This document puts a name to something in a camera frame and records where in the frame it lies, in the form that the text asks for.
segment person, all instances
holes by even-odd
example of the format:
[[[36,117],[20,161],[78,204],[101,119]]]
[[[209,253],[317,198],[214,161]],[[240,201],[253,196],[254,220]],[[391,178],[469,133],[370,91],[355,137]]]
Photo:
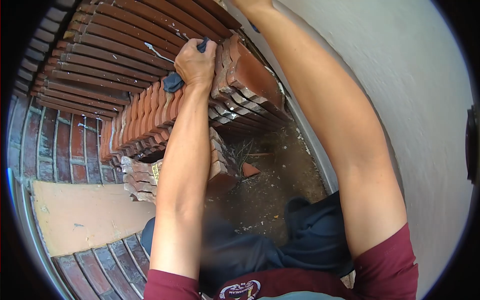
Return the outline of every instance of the person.
[[[215,300],[414,299],[418,265],[405,204],[368,99],[272,0],[232,1],[273,51],[328,154],[339,192],[315,204],[292,199],[284,247],[218,222],[216,232],[205,233],[207,108],[216,44],[209,41],[200,53],[202,40],[191,39],[175,60],[185,100],[159,175],[151,236],[147,227],[142,236],[151,254],[144,298],[193,300],[208,290]],[[353,268],[355,284],[348,289],[340,276]]]

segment maroon t-shirt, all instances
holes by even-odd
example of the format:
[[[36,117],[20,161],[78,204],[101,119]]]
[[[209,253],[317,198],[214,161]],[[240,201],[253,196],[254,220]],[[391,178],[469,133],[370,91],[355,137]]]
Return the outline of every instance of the maroon t-shirt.
[[[356,277],[348,289],[337,276],[303,269],[275,269],[251,273],[224,284],[214,300],[259,299],[296,291],[311,291],[344,299],[415,299],[418,265],[405,224],[396,234],[354,261]],[[148,272],[146,300],[198,300],[198,281],[157,270]]]

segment hand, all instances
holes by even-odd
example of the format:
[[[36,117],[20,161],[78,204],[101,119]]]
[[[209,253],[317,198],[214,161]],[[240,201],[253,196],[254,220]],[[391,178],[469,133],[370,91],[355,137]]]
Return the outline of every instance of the hand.
[[[200,53],[197,46],[202,42],[201,39],[190,39],[175,58],[175,69],[187,86],[191,84],[211,86],[212,84],[216,43],[208,41],[205,52]]]
[[[274,9],[272,0],[232,0],[235,5],[247,18],[265,9]]]

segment right arm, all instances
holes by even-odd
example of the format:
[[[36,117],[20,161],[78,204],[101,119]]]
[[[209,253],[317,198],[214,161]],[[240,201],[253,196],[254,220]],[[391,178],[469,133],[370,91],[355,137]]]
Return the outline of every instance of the right arm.
[[[380,122],[342,67],[272,0],[233,2],[266,39],[332,162],[355,259],[407,222]]]

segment yellow label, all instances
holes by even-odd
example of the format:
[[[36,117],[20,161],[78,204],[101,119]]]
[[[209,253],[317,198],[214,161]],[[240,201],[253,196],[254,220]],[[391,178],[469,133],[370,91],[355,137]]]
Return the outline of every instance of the yellow label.
[[[152,165],[153,177],[155,177],[155,182],[158,185],[158,167],[156,164]]]

